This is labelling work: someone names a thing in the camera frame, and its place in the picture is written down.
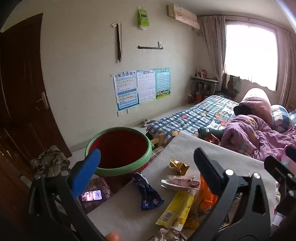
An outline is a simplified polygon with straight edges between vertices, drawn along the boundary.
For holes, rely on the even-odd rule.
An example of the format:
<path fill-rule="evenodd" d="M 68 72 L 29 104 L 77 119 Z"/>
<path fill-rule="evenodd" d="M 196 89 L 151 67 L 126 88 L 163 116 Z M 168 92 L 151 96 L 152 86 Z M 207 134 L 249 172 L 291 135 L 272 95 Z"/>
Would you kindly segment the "person's left hand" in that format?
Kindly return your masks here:
<path fill-rule="evenodd" d="M 111 232 L 106 236 L 108 241 L 121 241 L 121 235 L 118 232 Z"/>

